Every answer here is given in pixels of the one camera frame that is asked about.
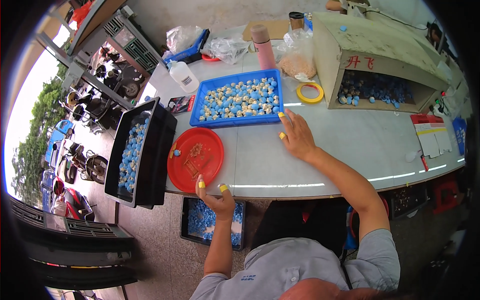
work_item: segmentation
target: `white table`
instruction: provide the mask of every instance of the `white table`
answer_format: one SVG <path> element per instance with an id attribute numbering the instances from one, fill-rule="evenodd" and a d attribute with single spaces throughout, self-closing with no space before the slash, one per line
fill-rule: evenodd
<path id="1" fill-rule="evenodd" d="M 216 36 L 241 33 L 244 28 L 236 27 Z M 200 82 L 260 69 L 255 53 L 247 53 L 232 66 L 222 61 L 200 60 L 189 64 L 189 67 Z M 397 116 L 393 111 L 327 109 L 325 101 L 315 105 L 303 104 L 295 91 L 290 91 L 285 84 L 282 84 L 282 89 L 284 106 L 305 118 L 315 143 L 354 168 L 378 190 L 426 181 L 465 163 L 448 117 L 444 121 L 453 151 L 432 159 L 426 157 L 429 171 L 425 172 L 420 157 L 411 163 L 405 161 L 406 153 L 421 149 L 409 113 L 398 112 Z M 167 70 L 158 66 L 149 80 L 145 95 L 160 96 L 161 103 L 166 105 L 173 97 L 185 96 L 185 92 Z M 178 120 L 177 139 L 191 128 L 191 112 L 175 116 Z M 281 123 L 213 131 L 222 140 L 225 156 L 222 169 L 207 187 L 210 194 L 220 195 L 217 188 L 220 183 L 229 185 L 234 196 L 246 198 L 314 199 L 340 194 L 325 175 L 286 151 L 278 137 L 278 132 L 284 131 Z M 167 191 L 183 193 L 169 178 Z"/>

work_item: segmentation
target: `yellow finger tape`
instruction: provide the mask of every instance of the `yellow finger tape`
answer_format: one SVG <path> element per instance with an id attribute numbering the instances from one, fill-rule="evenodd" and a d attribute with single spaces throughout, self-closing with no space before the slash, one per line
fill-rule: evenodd
<path id="1" fill-rule="evenodd" d="M 309 87 L 316 88 L 317 91 L 318 91 L 318 96 L 316 98 L 307 98 L 304 95 L 302 95 L 301 94 L 301 88 L 304 87 L 304 86 L 309 86 Z M 322 89 L 321 86 L 319 86 L 318 84 L 316 84 L 314 82 L 303 82 L 303 83 L 299 84 L 299 86 L 297 86 L 297 97 L 303 103 L 317 104 L 317 103 L 320 103 L 322 101 L 322 99 L 324 97 L 324 90 Z"/>
<path id="2" fill-rule="evenodd" d="M 228 186 L 226 186 L 225 184 L 220 186 L 220 192 L 223 192 L 224 190 L 228 190 Z"/>

